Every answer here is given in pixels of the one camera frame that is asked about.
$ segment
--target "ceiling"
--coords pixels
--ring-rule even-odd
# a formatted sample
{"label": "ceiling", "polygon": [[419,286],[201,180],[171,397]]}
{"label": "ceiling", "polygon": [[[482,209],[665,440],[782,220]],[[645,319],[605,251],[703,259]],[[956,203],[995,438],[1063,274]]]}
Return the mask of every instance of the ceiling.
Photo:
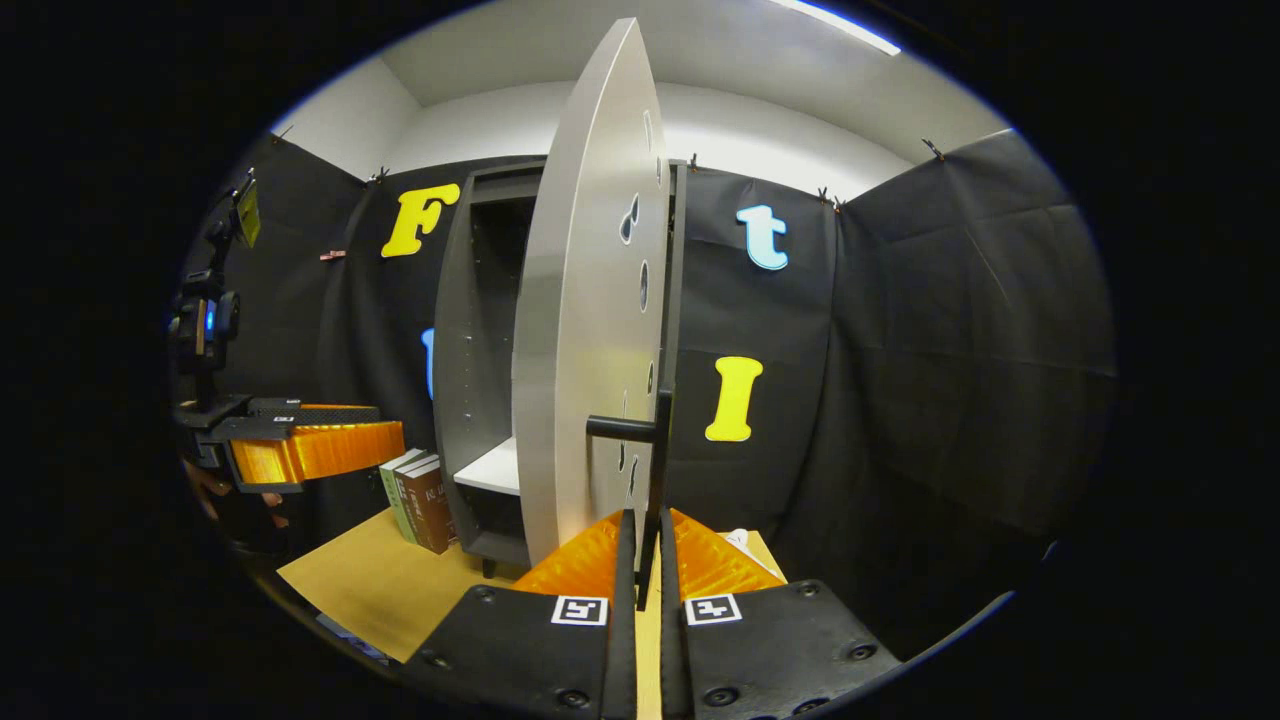
{"label": "ceiling", "polygon": [[422,106],[575,81],[609,26],[627,17],[640,22],[654,81],[782,105],[910,163],[932,158],[922,137],[947,151],[1009,127],[905,51],[891,58],[768,0],[497,0],[406,37],[383,60]]}

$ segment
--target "wooden table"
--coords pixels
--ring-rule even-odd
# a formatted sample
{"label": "wooden table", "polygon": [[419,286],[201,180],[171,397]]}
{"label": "wooden table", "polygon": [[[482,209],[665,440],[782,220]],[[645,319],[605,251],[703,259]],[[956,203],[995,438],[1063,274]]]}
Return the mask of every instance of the wooden table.
{"label": "wooden table", "polygon": [[[748,547],[771,570],[782,575],[760,534],[751,530]],[[649,584],[644,612],[636,612],[637,717],[658,719],[659,612],[662,607],[660,551]],[[342,536],[279,569],[293,589],[369,644],[407,662],[449,614],[462,593],[475,584],[511,587],[522,568],[498,565],[485,579],[480,559],[457,544],[443,555],[406,542],[385,510]]]}

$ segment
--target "cabinet door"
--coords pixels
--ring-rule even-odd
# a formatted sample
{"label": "cabinet door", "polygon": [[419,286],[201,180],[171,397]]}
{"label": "cabinet door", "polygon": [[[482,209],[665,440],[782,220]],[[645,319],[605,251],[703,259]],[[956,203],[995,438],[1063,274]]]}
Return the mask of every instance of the cabinet door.
{"label": "cabinet door", "polygon": [[585,428],[653,419],[669,182],[640,27],[621,19],[564,106],[529,229],[512,404],[532,562],[622,507],[643,532],[649,446]]}

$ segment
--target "white shelf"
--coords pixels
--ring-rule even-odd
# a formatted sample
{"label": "white shelf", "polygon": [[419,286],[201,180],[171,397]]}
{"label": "white shelf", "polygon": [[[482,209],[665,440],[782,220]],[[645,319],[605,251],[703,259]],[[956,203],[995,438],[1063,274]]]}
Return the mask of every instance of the white shelf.
{"label": "white shelf", "polygon": [[520,471],[516,469],[516,438],[504,439],[502,445],[454,473],[453,482],[518,497]]}

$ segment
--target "blue letter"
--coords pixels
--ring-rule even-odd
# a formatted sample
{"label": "blue letter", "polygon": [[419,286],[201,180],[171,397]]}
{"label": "blue letter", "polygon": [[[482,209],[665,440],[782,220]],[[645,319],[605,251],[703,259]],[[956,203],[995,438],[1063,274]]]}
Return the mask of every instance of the blue letter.
{"label": "blue letter", "polygon": [[786,234],[787,224],[773,217],[773,208],[755,205],[737,211],[737,219],[746,223],[746,254],[765,270],[787,266],[787,254],[773,249],[773,233]]}
{"label": "blue letter", "polygon": [[431,372],[431,365],[435,361],[435,348],[431,347],[435,345],[435,328],[422,331],[422,345],[426,346],[426,396],[435,400],[435,380],[431,379],[435,375]]}

